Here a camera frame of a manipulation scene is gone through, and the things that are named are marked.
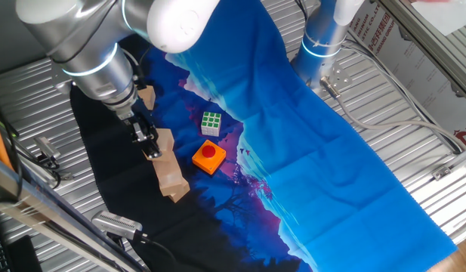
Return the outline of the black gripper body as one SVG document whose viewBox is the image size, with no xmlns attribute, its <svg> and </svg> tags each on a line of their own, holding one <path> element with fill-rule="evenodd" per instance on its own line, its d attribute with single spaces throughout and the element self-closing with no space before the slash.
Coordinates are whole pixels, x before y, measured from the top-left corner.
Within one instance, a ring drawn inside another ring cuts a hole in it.
<svg viewBox="0 0 466 272">
<path fill-rule="evenodd" d="M 134 128 L 141 128 L 145 138 L 147 138 L 147 136 L 150 134 L 154 134 L 158 137 L 154 124 L 141 114 L 134 114 L 133 116 L 125 119 L 125 125 L 128 128 L 130 134 L 133 132 Z"/>
</svg>

